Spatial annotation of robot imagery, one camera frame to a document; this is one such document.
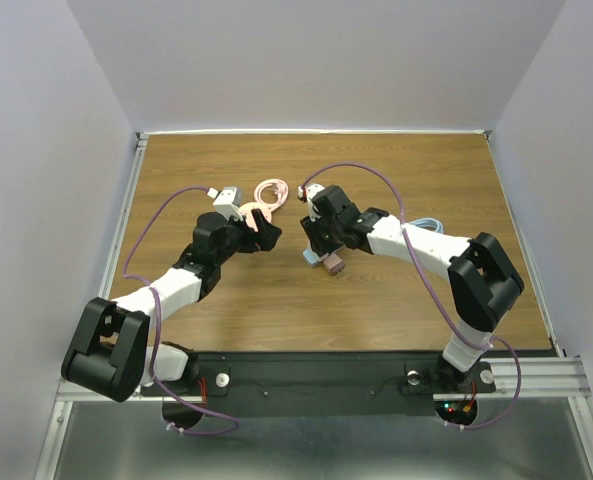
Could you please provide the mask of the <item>blue power strip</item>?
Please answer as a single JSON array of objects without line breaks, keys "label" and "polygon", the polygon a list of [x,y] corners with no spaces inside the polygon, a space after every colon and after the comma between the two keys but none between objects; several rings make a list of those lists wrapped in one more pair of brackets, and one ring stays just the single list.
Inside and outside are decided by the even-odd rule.
[{"label": "blue power strip", "polygon": [[308,265],[311,267],[315,267],[323,262],[323,258],[320,257],[316,252],[314,252],[311,246],[308,246],[303,251],[303,257],[305,261],[308,263]]}]

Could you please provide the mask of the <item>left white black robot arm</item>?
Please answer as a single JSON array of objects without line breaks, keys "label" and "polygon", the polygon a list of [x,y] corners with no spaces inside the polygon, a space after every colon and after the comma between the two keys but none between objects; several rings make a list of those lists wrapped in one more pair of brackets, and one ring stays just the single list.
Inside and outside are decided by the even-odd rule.
[{"label": "left white black robot arm", "polygon": [[149,332],[161,334],[166,318],[211,293],[233,255],[275,247],[282,230],[258,209],[252,217],[255,227],[216,212],[200,215],[192,242],[163,276],[114,300],[90,300],[62,362],[62,378],[117,402],[155,379],[175,393],[191,392],[199,373],[192,352],[176,344],[152,346]]}]

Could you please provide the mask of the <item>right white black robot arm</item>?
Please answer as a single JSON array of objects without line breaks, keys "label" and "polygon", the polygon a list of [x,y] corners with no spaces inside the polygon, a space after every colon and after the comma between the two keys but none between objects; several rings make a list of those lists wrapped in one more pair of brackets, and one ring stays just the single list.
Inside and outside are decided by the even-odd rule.
[{"label": "right white black robot arm", "polygon": [[400,221],[385,210],[360,211],[337,185],[298,190],[312,263],[345,247],[409,262],[423,282],[434,273],[449,283],[458,322],[436,366],[439,384],[458,390],[491,344],[492,334],[524,291],[524,281],[496,237],[455,237]]}]

